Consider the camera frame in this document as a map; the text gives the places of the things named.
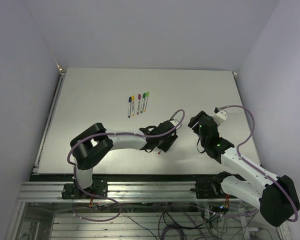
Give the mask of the yellow marker pen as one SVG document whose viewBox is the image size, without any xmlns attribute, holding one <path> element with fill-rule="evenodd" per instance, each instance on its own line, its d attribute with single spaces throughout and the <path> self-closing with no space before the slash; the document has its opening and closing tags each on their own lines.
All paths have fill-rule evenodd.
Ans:
<svg viewBox="0 0 300 240">
<path fill-rule="evenodd" d="M 149 97 L 146 97 L 146 98 L 145 98 L 145 104 L 144 104 L 144 110 L 143 110 L 144 112 L 145 112 L 146 109 L 147 109 L 148 98 L 149 98 Z"/>
</svg>

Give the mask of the green marker pen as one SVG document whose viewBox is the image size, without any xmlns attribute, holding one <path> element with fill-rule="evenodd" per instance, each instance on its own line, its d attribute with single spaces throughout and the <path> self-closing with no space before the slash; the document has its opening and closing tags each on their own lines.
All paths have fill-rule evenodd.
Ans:
<svg viewBox="0 0 300 240">
<path fill-rule="evenodd" d="M 142 97 L 142 102 L 141 102 L 141 108 L 140 108 L 140 113 L 142 114 L 144 111 L 144 107 L 145 107 L 145 100 L 146 100 L 146 96 L 145 98 Z"/>
</svg>

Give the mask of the purple marker pen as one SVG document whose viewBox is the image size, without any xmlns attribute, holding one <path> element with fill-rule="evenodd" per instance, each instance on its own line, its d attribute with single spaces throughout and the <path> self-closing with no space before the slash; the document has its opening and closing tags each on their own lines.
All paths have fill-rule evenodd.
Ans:
<svg viewBox="0 0 300 240">
<path fill-rule="evenodd" d="M 137 115 L 139 115 L 141 113 L 141 94 L 138 94 L 138 97 L 137 97 Z"/>
</svg>

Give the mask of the orange marker pen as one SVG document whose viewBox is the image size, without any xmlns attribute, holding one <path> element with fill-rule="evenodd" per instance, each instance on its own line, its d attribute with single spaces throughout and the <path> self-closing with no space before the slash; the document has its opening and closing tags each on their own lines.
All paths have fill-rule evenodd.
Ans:
<svg viewBox="0 0 300 240">
<path fill-rule="evenodd" d="M 133 117 L 135 115 L 135 96 L 132 95 L 130 97 L 130 116 Z"/>
</svg>

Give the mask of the blue marker pen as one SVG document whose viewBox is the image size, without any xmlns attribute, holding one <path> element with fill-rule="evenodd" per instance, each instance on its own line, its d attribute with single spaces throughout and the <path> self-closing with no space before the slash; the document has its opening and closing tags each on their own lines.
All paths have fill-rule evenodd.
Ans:
<svg viewBox="0 0 300 240">
<path fill-rule="evenodd" d="M 130 96 L 128 98 L 128 118 L 131 117 L 131 103 L 132 103 L 132 97 Z"/>
</svg>

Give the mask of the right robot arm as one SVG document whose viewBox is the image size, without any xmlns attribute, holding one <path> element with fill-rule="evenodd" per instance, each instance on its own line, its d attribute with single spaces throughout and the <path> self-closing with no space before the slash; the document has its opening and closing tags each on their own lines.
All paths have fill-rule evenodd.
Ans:
<svg viewBox="0 0 300 240">
<path fill-rule="evenodd" d="M 223 171 L 212 179 L 211 194 L 216 198 L 231 195 L 250 204 L 274 227 L 286 221 L 297 221 L 300 201 L 293 180 L 287 175 L 278 176 L 262 168 L 244 157 L 231 142 L 220 137 L 218 126 L 226 118 L 227 113 L 218 109 L 213 116 L 201 111 L 188 123 L 198 136 L 204 153 L 243 178 L 239 180 Z"/>
</svg>

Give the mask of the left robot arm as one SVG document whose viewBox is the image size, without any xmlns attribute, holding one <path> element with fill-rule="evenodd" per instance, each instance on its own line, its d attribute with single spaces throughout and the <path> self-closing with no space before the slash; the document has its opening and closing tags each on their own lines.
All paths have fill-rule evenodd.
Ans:
<svg viewBox="0 0 300 240">
<path fill-rule="evenodd" d="M 150 153 L 156 148 L 167 152 L 178 138 L 177 129 L 181 125 L 178 120 L 171 118 L 158 126 L 151 125 L 134 132 L 118 134 L 106 129 L 100 122 L 93 124 L 70 142 L 76 164 L 75 194 L 81 199 L 91 195 L 93 168 L 108 152 L 133 149 Z"/>
</svg>

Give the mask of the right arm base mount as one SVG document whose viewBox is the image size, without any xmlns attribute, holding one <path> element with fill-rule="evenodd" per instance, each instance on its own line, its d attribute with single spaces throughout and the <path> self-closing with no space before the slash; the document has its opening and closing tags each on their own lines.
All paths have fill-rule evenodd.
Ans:
<svg viewBox="0 0 300 240">
<path fill-rule="evenodd" d="M 202 178 L 197 181 L 194 188 L 190 191 L 196 194 L 197 199 L 212 199 L 215 197 L 223 198 L 226 194 L 222 190 L 221 183 L 225 178 L 232 176 L 231 173 L 223 171 L 214 175 L 210 180 Z"/>
</svg>

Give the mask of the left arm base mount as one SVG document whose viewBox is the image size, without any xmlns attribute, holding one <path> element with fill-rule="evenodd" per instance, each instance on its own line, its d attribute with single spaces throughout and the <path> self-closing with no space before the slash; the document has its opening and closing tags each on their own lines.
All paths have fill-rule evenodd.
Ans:
<svg viewBox="0 0 300 240">
<path fill-rule="evenodd" d="M 87 193 L 80 190 L 75 183 L 67 183 L 63 186 L 61 198 L 63 200 L 83 200 L 96 198 L 96 196 L 106 197 L 108 184 L 103 180 L 93 181 L 92 186 L 84 188 L 83 190 Z"/>
</svg>

